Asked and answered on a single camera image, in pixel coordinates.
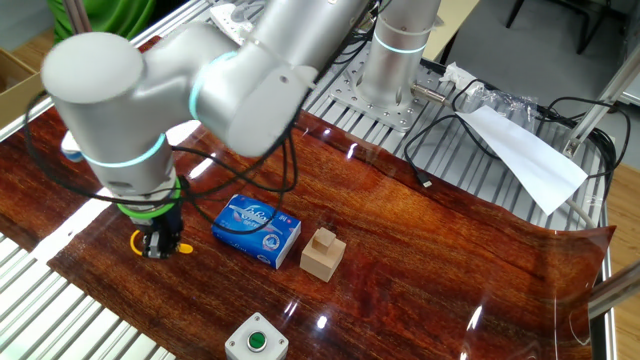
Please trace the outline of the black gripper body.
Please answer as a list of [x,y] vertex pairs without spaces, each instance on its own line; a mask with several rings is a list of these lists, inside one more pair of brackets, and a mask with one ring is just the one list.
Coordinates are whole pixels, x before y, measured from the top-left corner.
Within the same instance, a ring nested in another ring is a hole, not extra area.
[[170,204],[163,207],[162,210],[162,214],[154,216],[151,219],[150,230],[146,233],[167,233],[173,240],[173,248],[176,248],[181,239],[181,232],[184,229],[182,205],[180,203]]

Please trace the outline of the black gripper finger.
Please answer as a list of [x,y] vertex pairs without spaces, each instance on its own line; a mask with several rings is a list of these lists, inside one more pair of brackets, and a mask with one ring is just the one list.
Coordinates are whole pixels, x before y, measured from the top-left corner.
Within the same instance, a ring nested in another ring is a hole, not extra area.
[[173,240],[164,232],[146,233],[142,255],[152,259],[166,259],[173,253]]

